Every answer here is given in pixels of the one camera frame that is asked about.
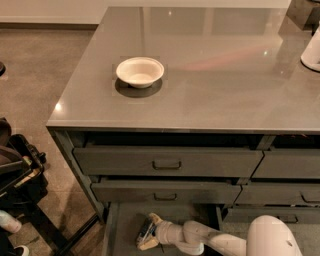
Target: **floor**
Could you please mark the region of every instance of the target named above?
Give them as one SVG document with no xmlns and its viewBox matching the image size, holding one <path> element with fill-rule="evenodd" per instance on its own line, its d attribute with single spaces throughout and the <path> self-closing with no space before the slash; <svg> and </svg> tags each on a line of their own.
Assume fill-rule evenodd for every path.
<svg viewBox="0 0 320 256">
<path fill-rule="evenodd" d="M 46 122 L 73 70 L 93 36 L 93 30 L 0 29 L 0 61 L 7 71 L 0 77 L 0 117 L 13 133 L 25 135 L 47 154 L 45 176 L 49 193 L 39 205 L 66 238 L 94 211 L 50 137 Z M 246 237 L 248 224 L 224 224 L 224 230 Z M 290 225 L 304 256 L 320 255 L 320 225 Z M 104 225 L 96 223 L 72 249 L 77 256 L 101 255 Z M 10 236 L 24 244 L 31 256 L 53 255 L 30 223 Z"/>
</svg>

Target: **drawer front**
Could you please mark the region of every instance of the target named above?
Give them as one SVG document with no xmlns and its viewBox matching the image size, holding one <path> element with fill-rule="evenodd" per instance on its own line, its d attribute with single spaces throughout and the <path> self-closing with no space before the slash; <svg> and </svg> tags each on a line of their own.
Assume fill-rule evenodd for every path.
<svg viewBox="0 0 320 256">
<path fill-rule="evenodd" d="M 235 207 L 228 209 L 224 222 L 251 223 L 262 215 L 274 216 L 287 224 L 319 224 L 320 211 L 313 207 Z"/>
<path fill-rule="evenodd" d="M 208 148 L 76 148 L 86 175 L 250 177 L 262 152 Z"/>
<path fill-rule="evenodd" d="M 265 157 L 253 178 L 320 179 L 320 150 L 275 150 Z"/>
<path fill-rule="evenodd" d="M 185 256 L 172 245 L 163 245 L 147 251 L 137 249 L 135 241 L 148 214 L 154 212 L 163 220 L 182 225 L 187 220 L 208 224 L 206 208 L 200 205 L 112 203 L 106 223 L 103 256 Z"/>
<path fill-rule="evenodd" d="M 236 204 L 320 205 L 320 185 L 252 183 L 242 187 Z"/>
<path fill-rule="evenodd" d="M 218 182 L 103 180 L 91 186 L 98 201 L 231 204 L 240 186 Z"/>
</svg>

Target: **bowl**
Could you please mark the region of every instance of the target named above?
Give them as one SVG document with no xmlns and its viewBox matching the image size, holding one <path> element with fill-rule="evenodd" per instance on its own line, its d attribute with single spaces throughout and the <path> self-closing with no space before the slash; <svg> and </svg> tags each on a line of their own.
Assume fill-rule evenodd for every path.
<svg viewBox="0 0 320 256">
<path fill-rule="evenodd" d="M 121 62 L 116 73 L 120 80 L 131 86 L 146 88 L 163 76 L 164 67 L 155 59 L 136 57 Z"/>
</svg>

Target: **chair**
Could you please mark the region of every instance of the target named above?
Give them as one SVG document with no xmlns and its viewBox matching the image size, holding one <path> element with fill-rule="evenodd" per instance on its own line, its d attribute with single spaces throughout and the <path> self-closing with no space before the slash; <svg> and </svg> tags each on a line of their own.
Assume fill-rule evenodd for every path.
<svg viewBox="0 0 320 256">
<path fill-rule="evenodd" d="M 93 215 L 67 240 L 37 205 L 47 195 L 46 154 L 23 135 L 11 133 L 10 124 L 0 118 L 0 209 L 13 216 L 23 213 L 55 255 L 72 255 L 69 250 L 99 218 Z"/>
<path fill-rule="evenodd" d="M 6 71 L 6 66 L 0 61 L 0 76 Z"/>
</svg>

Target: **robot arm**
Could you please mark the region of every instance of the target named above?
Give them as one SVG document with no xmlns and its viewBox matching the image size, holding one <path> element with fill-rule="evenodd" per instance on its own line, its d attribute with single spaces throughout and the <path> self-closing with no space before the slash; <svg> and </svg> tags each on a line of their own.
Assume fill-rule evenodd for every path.
<svg viewBox="0 0 320 256">
<path fill-rule="evenodd" d="M 201 255 L 207 245 L 224 256 L 302 256 L 290 229 L 271 216 L 261 216 L 251 223 L 247 241 L 196 221 L 187 221 L 180 226 L 161 220 L 159 216 L 149 231 L 143 234 L 149 239 L 140 239 L 138 248 L 148 249 L 158 243 L 173 244 L 186 254 Z M 153 245 L 146 246 L 150 236 Z"/>
</svg>

